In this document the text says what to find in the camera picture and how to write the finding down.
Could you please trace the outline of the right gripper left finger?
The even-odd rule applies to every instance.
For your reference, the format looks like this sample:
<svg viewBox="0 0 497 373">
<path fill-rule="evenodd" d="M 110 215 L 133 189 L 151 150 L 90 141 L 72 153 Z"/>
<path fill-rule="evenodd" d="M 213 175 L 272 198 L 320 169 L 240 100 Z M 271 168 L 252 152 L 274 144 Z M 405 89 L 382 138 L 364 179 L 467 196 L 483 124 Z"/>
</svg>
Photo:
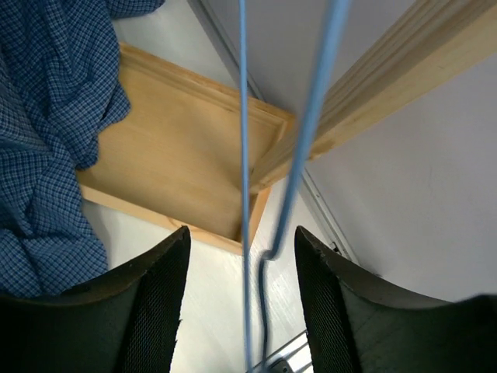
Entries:
<svg viewBox="0 0 497 373">
<path fill-rule="evenodd" d="M 170 371 L 190 250 L 183 226 L 61 295 L 1 296 L 1 370 Z"/>
</svg>

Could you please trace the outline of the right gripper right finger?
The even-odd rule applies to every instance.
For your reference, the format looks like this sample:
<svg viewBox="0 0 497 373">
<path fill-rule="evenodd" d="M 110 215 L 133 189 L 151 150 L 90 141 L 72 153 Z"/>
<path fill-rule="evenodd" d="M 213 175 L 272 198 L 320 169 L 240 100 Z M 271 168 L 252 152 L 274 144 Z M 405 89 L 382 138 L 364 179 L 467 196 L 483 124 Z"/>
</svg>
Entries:
<svg viewBox="0 0 497 373">
<path fill-rule="evenodd" d="M 297 227 L 294 253 L 316 372 L 494 372 L 496 297 L 401 288 Z"/>
</svg>

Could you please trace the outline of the light blue wire hanger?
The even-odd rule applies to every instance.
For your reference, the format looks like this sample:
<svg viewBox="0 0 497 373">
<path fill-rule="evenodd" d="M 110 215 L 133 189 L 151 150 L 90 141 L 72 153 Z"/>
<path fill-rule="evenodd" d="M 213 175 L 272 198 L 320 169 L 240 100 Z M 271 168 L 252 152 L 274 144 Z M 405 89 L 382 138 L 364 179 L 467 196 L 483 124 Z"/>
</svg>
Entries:
<svg viewBox="0 0 497 373">
<path fill-rule="evenodd" d="M 240 125 L 241 125 L 241 182 L 242 182 L 242 288 L 243 288 L 243 325 L 245 368 L 253 372 L 252 363 L 252 320 L 251 320 L 251 277 L 250 277 L 250 244 L 249 244 L 249 136 L 248 136 L 248 69 L 247 69 L 247 32 L 246 5 L 244 1 L 239 7 L 239 75 L 240 75 Z M 322 109 L 326 89 L 329 84 L 335 60 L 342 40 L 349 14 L 349 1 L 331 1 L 325 12 L 324 26 L 316 57 L 311 86 L 308 91 L 306 107 L 297 132 L 296 148 L 290 152 L 293 161 L 290 167 L 287 186 L 281 204 L 273 243 L 269 250 L 263 252 L 258 262 L 258 296 L 262 322 L 262 349 L 260 371 L 267 372 L 269 366 L 269 320 L 266 306 L 265 269 L 268 261 L 274 261 L 280 254 L 281 243 L 287 232 L 288 220 L 294 207 L 294 199 L 301 184 L 305 159 L 311 149 L 311 141 L 315 139 L 318 117 Z"/>
</svg>

